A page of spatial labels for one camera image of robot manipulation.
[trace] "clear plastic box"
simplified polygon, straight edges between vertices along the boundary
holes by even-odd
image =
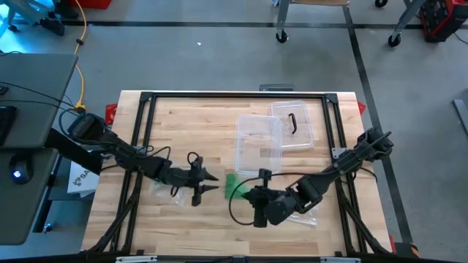
[[[254,178],[260,168],[281,172],[281,165],[281,121],[273,116],[241,115],[237,120],[235,171]]]
[[[314,147],[314,134],[305,102],[274,102],[270,105],[270,115],[279,118],[282,123],[283,150]]]

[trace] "computer mouse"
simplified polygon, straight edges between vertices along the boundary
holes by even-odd
[[[10,174],[17,184],[28,183],[32,179],[32,155],[17,153],[10,159]]]

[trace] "concrete floor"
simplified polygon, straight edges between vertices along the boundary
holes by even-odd
[[[354,23],[394,24],[400,1],[377,9],[372,0],[352,1]],[[275,22],[269,0],[113,0],[109,9],[86,10],[89,20]],[[0,9],[5,17],[6,10]],[[292,5],[288,23],[345,23],[341,7]],[[0,26],[0,49],[27,53],[72,53],[83,30],[67,26],[64,37],[40,27]],[[103,115],[121,90],[242,90],[263,83],[291,83],[299,91],[354,91],[366,103],[345,28],[289,28],[281,45],[274,28],[90,26],[79,64],[86,78],[85,103]],[[390,49],[390,30],[357,29],[371,92],[385,131],[395,143],[392,163],[409,227],[422,257],[468,261],[468,137],[451,101],[468,89],[468,45],[451,37],[424,42],[421,30],[406,30]],[[468,39],[468,31],[458,35]],[[74,73],[67,95],[75,102]],[[369,112],[363,115],[371,126]],[[387,183],[375,166],[389,232],[399,232]],[[0,247],[0,259],[79,251],[90,204],[57,203],[50,221],[57,231],[31,234],[24,245]]]

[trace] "keyboard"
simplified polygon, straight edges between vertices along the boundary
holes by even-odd
[[[4,144],[8,133],[13,126],[15,117],[16,107],[0,106],[0,146]]]

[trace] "wooden tabletop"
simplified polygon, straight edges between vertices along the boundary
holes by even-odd
[[[354,93],[337,94],[347,145],[352,147],[363,132],[358,104]],[[139,98],[140,91],[122,91],[118,102],[113,131],[126,142],[132,137]],[[178,206],[157,197],[155,194],[161,192],[155,190],[154,181],[143,178],[132,251],[144,249],[145,254],[204,256],[332,256],[334,251],[345,252],[334,187],[328,189],[317,209],[312,210],[315,226],[285,221],[278,226],[258,229],[238,225],[230,218],[224,183],[225,175],[234,172],[238,116],[267,115],[271,102],[290,100],[158,98],[149,144],[155,148],[170,146],[174,167],[187,167],[188,152],[199,153],[204,157],[207,170],[220,179],[209,184],[220,188],[205,193],[198,207],[190,206],[192,191],[188,191],[185,203]],[[282,172],[319,172],[331,163],[322,104],[317,99],[304,101],[311,118],[315,147],[283,152]],[[138,145],[143,141],[147,114],[148,105]],[[123,178],[124,171],[120,168],[101,173],[83,249],[94,245],[115,218]],[[298,176],[274,177],[270,187],[284,190],[297,179]],[[382,246],[390,249],[375,179],[364,171],[358,172],[355,187],[364,223]],[[245,200],[233,202],[233,213],[239,221],[253,221],[253,211]],[[358,249],[355,227],[350,218],[349,221],[353,245]],[[126,222],[123,226],[120,245],[124,242]]]

